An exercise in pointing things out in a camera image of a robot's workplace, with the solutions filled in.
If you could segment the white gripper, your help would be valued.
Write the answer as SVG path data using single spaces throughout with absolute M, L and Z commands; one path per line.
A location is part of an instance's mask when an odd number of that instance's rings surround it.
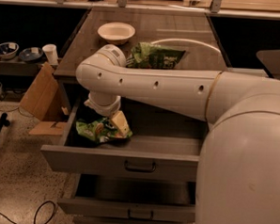
M 105 117 L 112 116 L 109 121 L 123 136 L 125 136 L 128 134 L 130 128 L 124 113 L 122 111 L 118 111 L 120 108 L 120 103 L 120 96 L 96 93 L 95 91 L 90 91 L 88 94 L 88 99 L 84 101 L 84 105 L 94 109 L 97 114 Z

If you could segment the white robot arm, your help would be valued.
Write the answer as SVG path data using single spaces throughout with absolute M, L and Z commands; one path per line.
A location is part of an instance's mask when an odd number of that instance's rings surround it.
M 238 72 L 133 69 L 108 44 L 76 79 L 107 116 L 123 97 L 209 124 L 195 224 L 280 224 L 280 81 Z

